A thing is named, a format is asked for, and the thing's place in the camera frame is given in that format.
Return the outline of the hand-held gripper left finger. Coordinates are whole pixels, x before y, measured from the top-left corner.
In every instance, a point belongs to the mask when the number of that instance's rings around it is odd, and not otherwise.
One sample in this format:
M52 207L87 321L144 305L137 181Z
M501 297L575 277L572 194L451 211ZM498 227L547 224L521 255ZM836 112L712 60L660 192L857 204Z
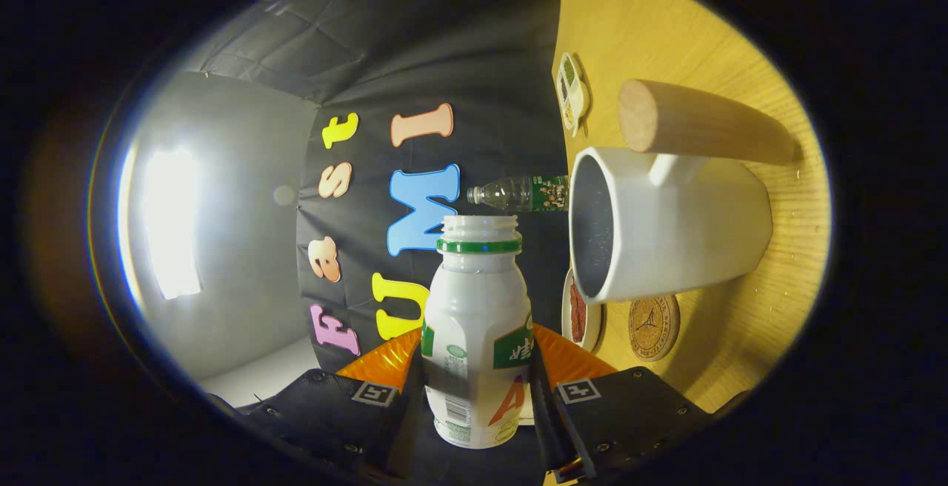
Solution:
M309 369L258 404L210 401L311 462L366 482L405 482L424 407L421 337L403 333L336 373Z

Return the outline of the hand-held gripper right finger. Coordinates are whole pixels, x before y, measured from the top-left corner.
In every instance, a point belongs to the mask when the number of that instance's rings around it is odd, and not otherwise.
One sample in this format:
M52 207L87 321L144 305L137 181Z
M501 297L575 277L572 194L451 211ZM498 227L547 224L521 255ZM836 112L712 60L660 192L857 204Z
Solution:
M559 483L602 482L710 425L712 416L645 367L618 370L536 325L528 381L541 462Z

